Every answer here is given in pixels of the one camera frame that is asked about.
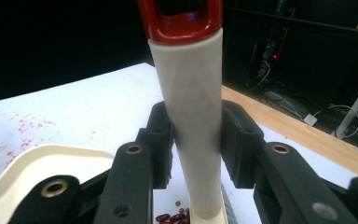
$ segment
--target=wooden tabletop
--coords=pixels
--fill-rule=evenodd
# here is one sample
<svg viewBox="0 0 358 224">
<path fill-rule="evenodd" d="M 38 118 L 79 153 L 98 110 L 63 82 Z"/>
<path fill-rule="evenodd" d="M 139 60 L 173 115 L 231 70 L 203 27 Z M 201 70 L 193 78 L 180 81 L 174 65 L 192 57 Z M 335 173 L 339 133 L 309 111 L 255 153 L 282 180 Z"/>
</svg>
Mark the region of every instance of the wooden tabletop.
<svg viewBox="0 0 358 224">
<path fill-rule="evenodd" d="M 256 122 L 358 174 L 358 147 L 319 131 L 230 88 L 223 87 L 222 97 L 241 105 Z"/>
</svg>

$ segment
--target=screw hole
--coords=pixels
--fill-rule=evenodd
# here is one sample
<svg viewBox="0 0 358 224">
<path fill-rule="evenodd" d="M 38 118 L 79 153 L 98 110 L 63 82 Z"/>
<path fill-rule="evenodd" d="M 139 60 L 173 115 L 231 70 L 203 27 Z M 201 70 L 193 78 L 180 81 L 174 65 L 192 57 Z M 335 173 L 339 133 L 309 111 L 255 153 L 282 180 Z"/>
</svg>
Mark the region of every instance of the screw hole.
<svg viewBox="0 0 358 224">
<path fill-rule="evenodd" d="M 45 198 L 52 198 L 64 193 L 68 189 L 68 182 L 64 179 L 53 180 L 48 182 L 40 194 Z"/>
<path fill-rule="evenodd" d="M 272 150 L 274 150 L 275 152 L 278 152 L 280 154 L 287 154 L 290 152 L 290 148 L 282 146 L 282 145 L 273 145 Z"/>
<path fill-rule="evenodd" d="M 113 210 L 113 214 L 115 217 L 126 217 L 130 212 L 130 206 L 126 203 L 121 203 L 116 206 L 115 210 Z"/>
<path fill-rule="evenodd" d="M 137 154 L 140 153 L 143 150 L 141 146 L 129 146 L 126 148 L 126 152 L 128 154 Z"/>
<path fill-rule="evenodd" d="M 313 211 L 318 214 L 320 217 L 327 219 L 327 220 L 337 220 L 338 213 L 336 209 L 333 207 L 325 204 L 325 203 L 314 203 L 312 205 Z"/>
</svg>

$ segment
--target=red bean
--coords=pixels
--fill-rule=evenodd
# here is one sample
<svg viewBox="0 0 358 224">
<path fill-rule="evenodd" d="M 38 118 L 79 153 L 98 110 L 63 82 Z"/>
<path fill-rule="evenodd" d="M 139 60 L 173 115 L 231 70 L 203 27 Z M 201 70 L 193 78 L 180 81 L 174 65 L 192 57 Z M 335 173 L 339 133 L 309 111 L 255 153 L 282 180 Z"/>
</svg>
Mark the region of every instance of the red bean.
<svg viewBox="0 0 358 224">
<path fill-rule="evenodd" d="M 190 213 L 187 213 L 185 221 L 186 221 L 186 224 L 190 224 Z"/>
<path fill-rule="evenodd" d="M 175 221 L 180 221 L 180 220 L 182 220 L 183 218 L 185 218 L 185 214 L 177 214 L 177 215 L 175 215 L 175 216 L 173 216 L 173 217 L 170 217 L 170 221 L 171 222 L 175 222 Z"/>
<path fill-rule="evenodd" d="M 170 214 L 163 214 L 156 217 L 156 221 L 165 221 L 168 220 L 168 218 L 170 218 Z"/>
</svg>

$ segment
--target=white cylindrical tube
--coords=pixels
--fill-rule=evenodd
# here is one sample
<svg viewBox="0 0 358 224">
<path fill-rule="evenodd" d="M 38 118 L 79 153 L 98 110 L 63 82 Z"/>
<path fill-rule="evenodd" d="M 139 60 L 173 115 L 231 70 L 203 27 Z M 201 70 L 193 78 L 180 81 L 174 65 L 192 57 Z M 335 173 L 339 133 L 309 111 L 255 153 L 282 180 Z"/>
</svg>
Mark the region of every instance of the white cylindrical tube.
<svg viewBox="0 0 358 224">
<path fill-rule="evenodd" d="M 223 30 L 201 41 L 149 40 L 186 179 L 190 205 L 202 218 L 222 207 L 220 129 Z"/>
</svg>

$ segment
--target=red handle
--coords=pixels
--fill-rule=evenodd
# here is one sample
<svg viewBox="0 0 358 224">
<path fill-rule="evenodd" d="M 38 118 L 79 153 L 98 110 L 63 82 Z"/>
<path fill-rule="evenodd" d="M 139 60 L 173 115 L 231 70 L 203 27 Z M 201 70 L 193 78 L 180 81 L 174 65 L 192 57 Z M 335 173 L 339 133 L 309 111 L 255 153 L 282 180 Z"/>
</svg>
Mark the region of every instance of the red handle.
<svg viewBox="0 0 358 224">
<path fill-rule="evenodd" d="M 147 38 L 166 44 L 185 44 L 206 38 L 222 27 L 221 0 L 202 0 L 199 9 L 164 15 L 158 0 L 138 0 Z"/>
</svg>

